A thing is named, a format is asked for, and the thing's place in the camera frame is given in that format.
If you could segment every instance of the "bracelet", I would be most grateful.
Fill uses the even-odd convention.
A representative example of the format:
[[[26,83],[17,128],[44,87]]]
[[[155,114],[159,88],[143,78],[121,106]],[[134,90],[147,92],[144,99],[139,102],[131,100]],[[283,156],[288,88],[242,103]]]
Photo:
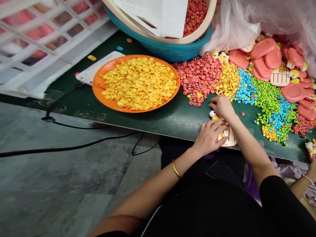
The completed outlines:
[[[302,177],[306,178],[306,179],[311,183],[312,186],[315,186],[314,182],[313,182],[310,178],[308,178],[308,177],[307,177],[306,175],[304,175],[304,174],[301,174],[301,175],[302,175]]]
[[[177,171],[177,168],[175,167],[174,159],[172,160],[172,167],[173,167],[175,174],[178,176],[178,178],[182,178],[183,176],[181,176],[179,174],[179,172]]]

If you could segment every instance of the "person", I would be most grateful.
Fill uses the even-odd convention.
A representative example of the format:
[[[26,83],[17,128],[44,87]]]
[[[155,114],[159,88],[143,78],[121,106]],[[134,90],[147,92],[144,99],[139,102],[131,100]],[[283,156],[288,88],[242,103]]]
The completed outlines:
[[[316,156],[312,156],[312,162],[306,175],[302,175],[298,180],[290,178],[284,179],[290,187],[296,198],[308,210],[311,216],[316,221],[316,189],[310,188],[316,182]]]
[[[315,235],[316,222],[242,124],[230,100],[218,95],[209,106],[229,124],[242,155],[221,149],[211,162],[201,159],[228,139],[217,141],[228,128],[223,120],[203,123],[188,149],[183,149],[184,141],[159,142],[161,171],[103,219],[91,237]],[[259,187],[262,207],[242,190],[244,159]]]

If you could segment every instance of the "gold bangle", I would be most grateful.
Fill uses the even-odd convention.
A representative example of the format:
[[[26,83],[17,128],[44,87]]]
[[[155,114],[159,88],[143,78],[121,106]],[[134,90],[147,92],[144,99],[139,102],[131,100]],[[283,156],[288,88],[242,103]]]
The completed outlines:
[[[175,174],[178,176],[178,178],[182,178],[183,176],[179,174],[179,172],[177,171],[177,168],[175,167],[174,159],[172,160],[172,167],[173,167],[173,170],[175,171]]]

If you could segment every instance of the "pink bracelet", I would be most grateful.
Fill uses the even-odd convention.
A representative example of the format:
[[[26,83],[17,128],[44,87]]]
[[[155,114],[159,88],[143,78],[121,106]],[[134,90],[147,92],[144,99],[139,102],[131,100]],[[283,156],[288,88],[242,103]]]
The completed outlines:
[[[313,182],[310,178],[308,178],[308,177],[307,177],[306,175],[304,175],[304,174],[301,174],[301,175],[302,175],[302,177],[306,178],[306,179],[311,183],[312,186],[315,186],[314,182]]]

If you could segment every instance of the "hand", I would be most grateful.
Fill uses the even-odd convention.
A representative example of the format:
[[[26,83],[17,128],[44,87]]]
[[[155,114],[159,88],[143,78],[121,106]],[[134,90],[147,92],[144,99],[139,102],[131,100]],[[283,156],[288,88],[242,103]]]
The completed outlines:
[[[306,176],[313,182],[316,182],[316,160],[315,155],[312,156],[312,163],[309,166]]]
[[[231,105],[228,97],[218,95],[211,99],[211,107],[221,118],[229,123],[230,120],[234,119],[237,115]]]
[[[229,126],[225,123],[224,120],[210,120],[207,123],[203,123],[200,134],[196,138],[192,149],[194,149],[200,155],[200,157],[217,150],[226,142],[228,137],[224,137],[218,142],[216,142],[216,138],[228,128]]]

